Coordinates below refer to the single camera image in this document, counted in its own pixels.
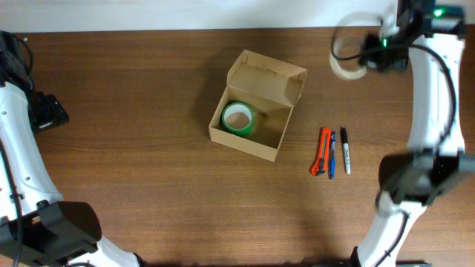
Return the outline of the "blue pen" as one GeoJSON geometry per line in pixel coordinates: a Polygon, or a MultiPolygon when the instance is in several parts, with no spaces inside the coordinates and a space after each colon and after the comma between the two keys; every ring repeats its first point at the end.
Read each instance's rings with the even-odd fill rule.
{"type": "Polygon", "coordinates": [[[332,131],[330,137],[330,179],[334,179],[335,176],[335,143],[336,132],[332,131]]]}

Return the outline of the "beige masking tape roll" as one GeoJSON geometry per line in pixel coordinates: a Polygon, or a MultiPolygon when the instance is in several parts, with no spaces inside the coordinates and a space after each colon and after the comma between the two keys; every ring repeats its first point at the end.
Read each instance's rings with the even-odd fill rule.
{"type": "Polygon", "coordinates": [[[355,70],[344,69],[339,62],[340,59],[337,59],[338,52],[345,47],[359,46],[361,47],[364,43],[363,38],[361,37],[345,37],[343,39],[338,38],[338,32],[342,30],[343,27],[348,26],[351,22],[363,21],[363,22],[375,22],[376,24],[383,24],[383,16],[378,13],[370,12],[354,12],[343,17],[336,28],[332,32],[331,45],[330,45],[330,67],[332,68],[333,73],[340,79],[343,80],[356,80],[361,79],[367,74],[366,67],[358,67],[355,70]]]}

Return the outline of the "green tape roll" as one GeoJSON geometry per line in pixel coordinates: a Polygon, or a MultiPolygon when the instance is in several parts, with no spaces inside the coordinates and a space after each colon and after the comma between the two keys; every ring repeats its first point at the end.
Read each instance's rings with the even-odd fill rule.
{"type": "Polygon", "coordinates": [[[221,121],[231,134],[248,136],[254,125],[253,110],[246,103],[233,102],[224,108],[221,121]]]}

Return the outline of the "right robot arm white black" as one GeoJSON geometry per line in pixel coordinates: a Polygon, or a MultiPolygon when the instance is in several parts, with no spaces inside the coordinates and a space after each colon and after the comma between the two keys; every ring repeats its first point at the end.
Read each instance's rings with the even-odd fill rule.
{"type": "Polygon", "coordinates": [[[398,1],[379,36],[369,36],[360,62],[383,71],[413,71],[413,112],[407,153],[379,166],[376,217],[353,249],[351,266],[395,266],[405,238],[434,200],[474,173],[459,121],[459,72],[465,11],[434,1],[398,1]]]}

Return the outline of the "orange utility knife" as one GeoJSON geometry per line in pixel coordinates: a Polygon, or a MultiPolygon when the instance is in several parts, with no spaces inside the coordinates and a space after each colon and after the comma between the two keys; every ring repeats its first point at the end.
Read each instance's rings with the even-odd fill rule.
{"type": "Polygon", "coordinates": [[[313,176],[323,175],[328,169],[331,134],[332,131],[330,128],[321,128],[316,159],[311,168],[311,174],[313,176]]]}

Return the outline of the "brown cardboard box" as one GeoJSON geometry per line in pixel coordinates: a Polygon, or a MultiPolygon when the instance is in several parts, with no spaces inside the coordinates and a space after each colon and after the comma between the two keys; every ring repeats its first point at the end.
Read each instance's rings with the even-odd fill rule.
{"type": "Polygon", "coordinates": [[[209,123],[210,140],[274,162],[307,74],[303,67],[244,50],[227,73],[226,89],[209,123]],[[253,110],[248,136],[230,133],[221,121],[224,108],[233,102],[253,110]]]}

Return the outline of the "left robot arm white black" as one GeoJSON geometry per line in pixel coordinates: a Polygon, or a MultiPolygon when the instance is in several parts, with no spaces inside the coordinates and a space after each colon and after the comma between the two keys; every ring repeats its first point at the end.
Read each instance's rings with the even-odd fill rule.
{"type": "Polygon", "coordinates": [[[50,178],[35,135],[69,116],[30,77],[33,53],[1,32],[1,255],[26,266],[146,266],[102,234],[86,202],[63,199],[50,178]]]}

